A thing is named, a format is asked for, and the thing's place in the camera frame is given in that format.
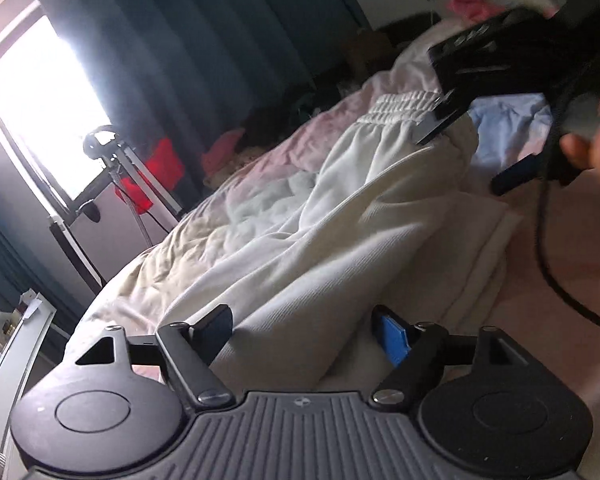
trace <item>window frame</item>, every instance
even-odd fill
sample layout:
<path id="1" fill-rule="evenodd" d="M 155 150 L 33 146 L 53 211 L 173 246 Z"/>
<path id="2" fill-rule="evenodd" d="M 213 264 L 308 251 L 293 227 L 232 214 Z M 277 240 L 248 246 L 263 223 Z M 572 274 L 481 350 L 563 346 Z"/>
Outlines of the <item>window frame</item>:
<path id="1" fill-rule="evenodd" d="M 42 7 L 36 7 L 30 14 L 24 17 L 15 28 L 5 36 L 0 42 L 0 58 L 27 32 L 38 20 L 45 16 Z M 36 155 L 31 150 L 27 150 L 30 157 L 35 160 L 38 170 L 31 165 L 27 156 L 23 153 L 20 143 L 11 135 L 6 124 L 0 117 L 0 130 L 7 140 L 9 146 L 18 157 L 18 160 L 27 171 L 36 187 L 50 203 L 51 207 L 58 213 L 65 224 L 71 225 L 78 216 L 78 209 L 87 200 L 96 198 L 106 187 L 111 184 L 111 177 L 106 169 L 103 169 L 82 192 L 71 199 L 68 193 L 60 186 L 54 176 L 44 167 L 42 163 L 36 161 Z"/>

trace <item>circular logo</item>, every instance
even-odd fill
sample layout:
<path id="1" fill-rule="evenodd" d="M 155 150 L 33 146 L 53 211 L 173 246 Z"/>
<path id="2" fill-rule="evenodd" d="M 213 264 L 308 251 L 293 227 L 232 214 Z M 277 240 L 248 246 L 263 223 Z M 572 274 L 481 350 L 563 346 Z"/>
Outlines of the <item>circular logo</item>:
<path id="1" fill-rule="evenodd" d="M 307 399 L 306 397 L 298 397 L 297 399 L 294 400 L 294 404 L 298 408 L 306 408 L 309 404 L 311 404 L 311 401 L 309 399 Z"/>

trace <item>curtain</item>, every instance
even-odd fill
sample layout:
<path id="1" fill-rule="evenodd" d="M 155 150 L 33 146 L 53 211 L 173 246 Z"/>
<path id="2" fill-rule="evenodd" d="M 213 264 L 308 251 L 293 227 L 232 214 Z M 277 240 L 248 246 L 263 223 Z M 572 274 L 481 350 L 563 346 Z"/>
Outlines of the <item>curtain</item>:
<path id="1" fill-rule="evenodd" d="M 85 309 L 56 282 L 48 271 L 28 254 L 17 251 L 0 231 L 0 310 L 12 312 L 20 301 L 20 295 L 30 288 L 40 292 L 57 309 L 53 323 L 72 333 Z M 55 362 L 64 354 L 66 340 L 49 331 L 42 351 Z"/>
<path id="2" fill-rule="evenodd" d="M 167 136 L 200 155 L 255 107 L 342 60 L 355 0 L 39 0 L 112 124 L 141 156 Z"/>

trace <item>black cable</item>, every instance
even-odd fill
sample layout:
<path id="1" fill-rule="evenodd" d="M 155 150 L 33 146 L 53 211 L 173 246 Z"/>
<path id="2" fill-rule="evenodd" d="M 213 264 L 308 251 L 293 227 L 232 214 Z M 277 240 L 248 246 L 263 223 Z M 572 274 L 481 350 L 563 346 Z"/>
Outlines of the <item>black cable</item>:
<path id="1" fill-rule="evenodd" d="M 589 72 L 589 70 L 599 64 L 600 54 L 598 54 L 594 59 L 590 60 L 588 63 L 582 66 L 580 70 L 578 70 L 556 103 L 554 110 L 554 121 L 547 137 L 546 156 L 542 161 L 542 167 L 539 175 L 540 193 L 538 196 L 538 209 L 536 210 L 536 231 L 534 245 L 536 250 L 536 260 L 538 261 L 540 272 L 542 273 L 542 277 L 547 285 L 554 290 L 554 292 L 561 298 L 561 300 L 564 301 L 564 303 L 570 306 L 582 317 L 600 327 L 600 316 L 576 300 L 571 294 L 564 290 L 555 279 L 547 262 L 546 251 L 544 247 L 544 237 L 546 234 L 546 214 L 549 205 L 550 194 L 550 169 L 552 160 L 554 159 L 555 150 L 560 150 L 560 137 L 562 133 L 561 126 L 562 122 L 564 121 L 564 115 L 567 111 L 570 101 L 574 97 L 581 79 Z"/>
<path id="2" fill-rule="evenodd" d="M 136 201 L 135 201 L 133 198 L 131 198 L 131 197 L 128 195 L 128 193 L 127 193 L 127 192 L 126 192 L 124 189 L 122 189 L 122 187 L 121 187 L 121 186 L 119 186 L 119 185 L 118 185 L 118 184 L 116 184 L 115 182 L 113 182 L 113 185 L 114 185 L 114 186 L 116 186 L 116 187 L 117 187 L 117 188 L 120 190 L 120 192 L 121 192 L 121 193 L 124 193 L 124 194 L 125 194 L 125 196 L 126 196 L 126 197 L 127 197 L 129 200 L 131 200 L 131 202 L 133 202 L 133 204 L 134 204 L 136 207 L 139 207 L 138 203 L 136 203 Z M 167 228 L 166 228 L 164 225 L 162 225 L 160 222 L 158 222 L 158 221 L 157 221 L 157 219 L 156 219 L 156 217 L 155 217 L 154 215 L 152 215 L 152 214 L 151 214 L 151 212 L 150 212 L 149 210 L 145 211 L 145 213 L 147 213 L 147 214 L 148 214 L 148 215 L 149 215 L 151 218 L 153 218 L 153 219 L 154 219 L 154 222 L 155 222 L 155 223 L 157 223 L 157 224 L 158 224 L 158 225 L 161 227 L 161 229 L 162 229 L 162 230 L 163 230 L 165 233 L 169 234 L 169 230 L 168 230 L 168 229 L 167 229 Z"/>

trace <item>window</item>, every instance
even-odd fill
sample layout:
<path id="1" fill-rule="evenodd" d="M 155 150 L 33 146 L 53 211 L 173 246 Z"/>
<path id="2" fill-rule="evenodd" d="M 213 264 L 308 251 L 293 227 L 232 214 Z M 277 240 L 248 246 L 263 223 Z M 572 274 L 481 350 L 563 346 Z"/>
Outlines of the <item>window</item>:
<path id="1" fill-rule="evenodd" d="M 0 44 L 0 129 L 66 221 L 109 182 L 82 150 L 109 118 L 70 47 L 38 9 Z"/>

